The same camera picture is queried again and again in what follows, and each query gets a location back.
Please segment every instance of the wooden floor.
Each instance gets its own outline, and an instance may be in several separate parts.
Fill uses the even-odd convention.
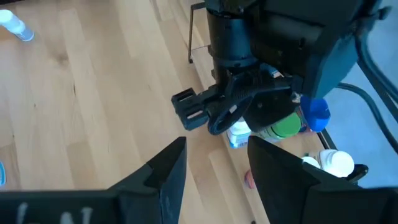
[[[195,1],[26,0],[0,6],[35,31],[35,39],[23,43],[0,29],[3,190],[105,189],[187,136],[180,222],[254,220],[243,173],[236,174],[223,138],[208,134],[206,126],[185,131],[170,102],[184,89],[203,91],[187,63]],[[194,21],[193,48],[209,44],[206,11],[196,11]],[[246,170],[245,153],[234,155],[244,159],[234,160],[235,167]]]

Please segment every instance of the metal stand leg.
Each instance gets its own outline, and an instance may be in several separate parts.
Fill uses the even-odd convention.
[[[196,3],[191,5],[191,14],[190,14],[190,20],[189,20],[189,41],[188,41],[188,62],[192,63],[191,59],[191,51],[192,51],[192,27],[193,27],[193,12],[197,9],[203,9],[206,7],[206,4],[204,2],[201,3]]]
[[[331,137],[326,129],[318,133],[318,137],[322,142],[325,149],[337,149],[335,143],[331,140]]]

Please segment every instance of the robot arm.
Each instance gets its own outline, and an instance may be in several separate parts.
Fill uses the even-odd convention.
[[[389,11],[380,2],[205,1],[216,84],[172,97],[185,129],[208,122],[220,134],[243,116],[261,131],[294,111],[292,93],[325,96],[357,62],[362,33]],[[283,77],[272,77],[275,68]]]

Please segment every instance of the white bottle cap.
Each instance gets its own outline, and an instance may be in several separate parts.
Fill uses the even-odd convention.
[[[315,166],[318,169],[321,169],[321,166],[319,165],[318,161],[310,156],[304,156],[303,158],[303,162],[309,163],[313,166]]]
[[[248,130],[250,130],[248,124],[244,121],[243,118],[240,118],[236,123],[234,123],[233,126],[239,128],[239,129],[248,129]]]
[[[0,10],[0,24],[13,34],[21,32],[25,29],[25,25],[10,10]]]
[[[327,172],[337,177],[347,177],[354,171],[354,160],[347,152],[332,152],[326,160],[329,169]]]

